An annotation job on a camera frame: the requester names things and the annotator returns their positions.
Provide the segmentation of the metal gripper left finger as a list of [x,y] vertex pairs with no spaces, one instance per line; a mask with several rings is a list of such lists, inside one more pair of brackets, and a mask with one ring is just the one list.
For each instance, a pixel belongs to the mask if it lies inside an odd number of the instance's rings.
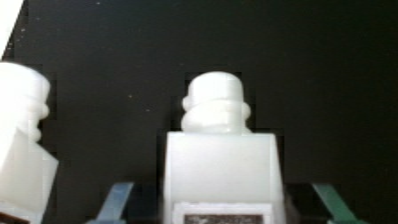
[[132,189],[132,182],[119,182],[112,185],[98,216],[85,222],[85,224],[126,224],[123,212],[126,208]]

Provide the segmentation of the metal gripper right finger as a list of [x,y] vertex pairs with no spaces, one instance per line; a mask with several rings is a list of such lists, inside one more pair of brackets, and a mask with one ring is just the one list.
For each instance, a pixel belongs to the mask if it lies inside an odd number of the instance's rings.
[[334,186],[331,184],[315,183],[313,189],[332,216],[327,220],[327,224],[370,224],[357,218]]

